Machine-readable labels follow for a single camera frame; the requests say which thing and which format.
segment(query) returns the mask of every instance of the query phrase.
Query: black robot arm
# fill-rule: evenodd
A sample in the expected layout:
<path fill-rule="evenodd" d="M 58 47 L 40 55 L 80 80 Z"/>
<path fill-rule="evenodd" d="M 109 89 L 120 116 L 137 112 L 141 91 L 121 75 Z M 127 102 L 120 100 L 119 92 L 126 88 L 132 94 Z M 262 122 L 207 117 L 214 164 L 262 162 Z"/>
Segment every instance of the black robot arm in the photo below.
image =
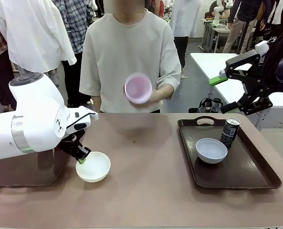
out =
<path fill-rule="evenodd" d="M 252 65 L 249 70 L 235 70 L 246 63 Z M 227 60 L 226 68 L 220 75 L 240 80 L 245 91 L 238 102 L 223 106 L 222 113 L 239 108 L 246 115 L 251 115 L 272 107 L 268 96 L 275 92 L 283 92 L 283 34 L 271 46 L 263 62 L 261 56 L 255 50 L 251 50 Z"/>

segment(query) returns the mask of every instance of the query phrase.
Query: pink bowl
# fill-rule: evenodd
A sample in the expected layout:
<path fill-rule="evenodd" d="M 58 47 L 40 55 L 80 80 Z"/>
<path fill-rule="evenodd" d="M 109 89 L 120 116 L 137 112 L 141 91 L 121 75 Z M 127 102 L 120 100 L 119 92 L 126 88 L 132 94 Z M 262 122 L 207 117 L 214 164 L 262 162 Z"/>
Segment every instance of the pink bowl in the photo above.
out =
<path fill-rule="evenodd" d="M 152 94 L 152 83 L 143 73 L 131 74 L 125 83 L 125 93 L 129 101 L 135 104 L 146 103 Z"/>

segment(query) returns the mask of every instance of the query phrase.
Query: black can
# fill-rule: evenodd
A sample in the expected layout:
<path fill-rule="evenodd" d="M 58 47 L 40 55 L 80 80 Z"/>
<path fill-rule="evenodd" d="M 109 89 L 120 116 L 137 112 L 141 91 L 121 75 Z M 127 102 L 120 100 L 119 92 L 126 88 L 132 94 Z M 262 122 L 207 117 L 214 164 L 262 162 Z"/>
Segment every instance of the black can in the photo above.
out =
<path fill-rule="evenodd" d="M 222 142 L 227 148 L 230 148 L 233 140 L 235 140 L 239 126 L 239 119 L 226 119 L 220 142 Z"/>

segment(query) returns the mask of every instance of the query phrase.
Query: tray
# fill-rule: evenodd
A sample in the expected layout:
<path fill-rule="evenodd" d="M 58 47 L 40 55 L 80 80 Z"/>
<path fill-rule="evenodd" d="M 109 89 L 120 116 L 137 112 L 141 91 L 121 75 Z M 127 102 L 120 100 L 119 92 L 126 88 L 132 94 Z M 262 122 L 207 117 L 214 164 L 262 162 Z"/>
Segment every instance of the tray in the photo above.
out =
<path fill-rule="evenodd" d="M 198 124 L 201 119 L 211 119 L 214 123 Z M 224 124 L 224 119 L 209 116 L 178 121 L 196 184 L 215 189 L 279 188 L 282 185 L 281 180 L 241 128 L 222 162 L 207 164 L 198 158 L 196 142 L 202 138 L 220 140 Z"/>

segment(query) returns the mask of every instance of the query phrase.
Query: bowl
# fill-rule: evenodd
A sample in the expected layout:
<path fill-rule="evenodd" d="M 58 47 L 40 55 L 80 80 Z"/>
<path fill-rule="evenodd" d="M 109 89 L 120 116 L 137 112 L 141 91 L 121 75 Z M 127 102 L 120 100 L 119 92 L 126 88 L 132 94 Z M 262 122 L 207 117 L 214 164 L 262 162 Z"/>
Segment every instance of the bowl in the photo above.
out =
<path fill-rule="evenodd" d="M 196 143 L 199 158 L 209 164 L 221 162 L 227 155 L 226 146 L 212 138 L 203 138 Z"/>
<path fill-rule="evenodd" d="M 135 104 L 146 103 L 152 95 L 152 83 L 143 73 L 130 75 L 126 79 L 124 89 L 128 100 Z"/>
<path fill-rule="evenodd" d="M 78 176 L 86 182 L 98 182 L 108 174 L 111 168 L 111 161 L 108 156 L 101 152 L 91 152 L 83 164 L 78 161 L 75 170 Z"/>

